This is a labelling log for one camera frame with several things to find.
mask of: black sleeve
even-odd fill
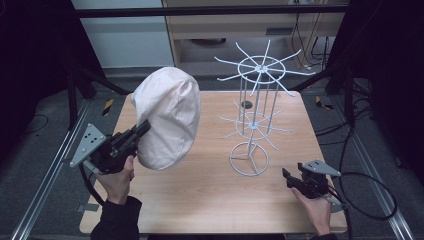
[[[334,233],[330,233],[322,236],[314,236],[310,240],[337,240],[337,236]]]
[[[106,201],[100,222],[91,233],[91,239],[97,240],[138,240],[138,216],[141,202],[128,196],[125,205]]]

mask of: person's arm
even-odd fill
[[[138,216],[141,202],[131,196],[130,181],[134,178],[133,156],[128,156],[124,169],[115,174],[98,175],[97,180],[105,188],[107,199],[103,206],[100,222],[91,233],[97,240],[138,240]]]
[[[309,221],[315,228],[316,236],[311,240],[335,240],[336,235],[330,231],[331,203],[325,198],[309,199],[296,188],[291,188],[294,196],[305,208]]]

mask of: metal bracket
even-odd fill
[[[87,160],[88,156],[105,141],[106,136],[93,124],[89,123],[69,165],[71,167],[78,166],[82,161]]]

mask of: aluminum rail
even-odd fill
[[[335,109],[340,115],[340,118],[343,121],[346,121],[346,118],[344,117],[343,110],[342,110],[343,104],[340,102],[341,100],[338,99],[337,97],[331,97],[331,99],[332,99],[332,102],[335,103],[334,104]],[[364,173],[384,183],[380,174],[378,173],[377,169],[372,163],[372,159],[368,155],[365,146],[362,144],[362,141],[356,132],[353,132],[351,141],[353,143],[355,151],[358,154],[359,162],[361,163]],[[387,193],[387,191],[382,189],[380,185],[378,185],[375,182],[372,183],[371,186],[373,188],[374,194],[377,197],[377,200],[379,201],[380,206],[383,209],[384,213],[387,215],[390,214],[394,207],[394,203],[392,201],[390,194]],[[396,214],[392,218],[390,218],[388,221],[397,239],[399,240],[414,240],[415,239],[399,207],[397,209]]]
[[[284,14],[284,13],[341,13],[364,10],[366,6],[349,4],[320,5],[252,5],[252,6],[208,6],[208,7],[164,7],[123,9],[77,9],[75,11],[52,10],[49,15],[78,18],[154,17],[190,15],[239,15],[239,14]]]
[[[84,100],[79,111],[79,118],[74,128],[69,130],[66,134],[58,152],[56,153],[53,162],[48,169],[46,176],[44,177],[40,187],[37,190],[34,198],[32,199],[31,204],[26,210],[24,216],[19,222],[18,226],[15,228],[12,234],[12,240],[24,240],[27,239],[32,227],[34,226],[35,221],[37,220],[38,215],[41,212],[41,209],[44,206],[44,203],[47,200],[47,197],[56,181],[57,176],[59,175],[60,169],[63,165],[63,160],[68,154],[78,131],[81,128],[82,122],[85,119],[87,111],[89,109],[90,101]]]

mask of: gray floor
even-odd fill
[[[202,90],[237,90],[238,81],[219,82],[217,77],[237,74],[234,68],[217,63],[213,57],[223,60],[240,61],[245,58],[235,47],[238,42],[249,54],[263,54],[267,41],[264,39],[227,39],[224,44],[205,45],[198,42],[185,42],[185,50],[181,56],[181,69],[195,76]],[[282,58],[289,54],[289,47],[281,39],[271,39],[272,56]],[[292,61],[287,61],[287,69],[295,70]],[[311,71],[319,71],[320,66],[315,66]],[[128,90],[134,90],[143,76],[122,76],[111,74],[110,80]],[[292,87],[306,80],[304,76],[287,76],[283,80],[286,87]],[[343,123],[343,114],[336,109],[326,109],[316,106],[315,97],[320,96],[324,104],[338,106],[343,102],[343,94],[326,96],[323,92],[327,80],[322,80],[302,92],[302,98],[307,108],[312,125],[316,131]],[[95,86],[98,93],[95,100],[89,101],[89,110],[84,124],[95,124],[102,132],[111,134],[119,116],[125,96],[119,96],[102,86]],[[107,116],[102,116],[103,107],[107,100],[114,99],[111,111]],[[85,100],[79,97],[79,105]],[[366,101],[357,104],[356,111],[368,107]],[[375,168],[371,172],[378,176],[398,201],[401,218],[404,219],[413,237],[399,237],[393,230],[396,222],[372,220],[357,210],[350,208],[352,232],[354,239],[424,239],[424,188],[419,183],[414,173],[396,165],[395,156],[387,140],[380,132],[378,124],[372,119],[372,111],[360,115],[356,121],[354,136],[349,140],[343,160],[343,172],[358,171],[368,173],[369,164]],[[20,142],[8,156],[7,165],[0,170],[0,239],[9,239],[19,221],[22,219],[28,206],[37,193],[46,172],[55,158],[59,147],[67,134],[68,106],[66,91],[42,100],[37,107],[37,116],[28,126],[27,131],[32,132],[21,136]],[[318,141],[327,163],[338,168],[346,139],[348,127],[330,134],[319,136]],[[75,145],[69,150],[72,156]],[[70,168],[69,160],[60,165],[60,170],[44,207],[39,212],[32,231],[32,239],[86,239],[80,233],[79,222],[82,213],[75,211],[79,204],[87,201],[89,194],[84,188],[78,169]],[[334,181],[336,189],[340,190],[338,181]],[[383,215],[384,212],[379,201],[379,193],[368,180],[348,178],[344,186],[349,198],[365,212],[372,215]],[[303,234],[290,234],[288,239],[305,239]],[[340,239],[347,239],[347,234],[340,234]],[[178,239],[189,239],[180,236]]]

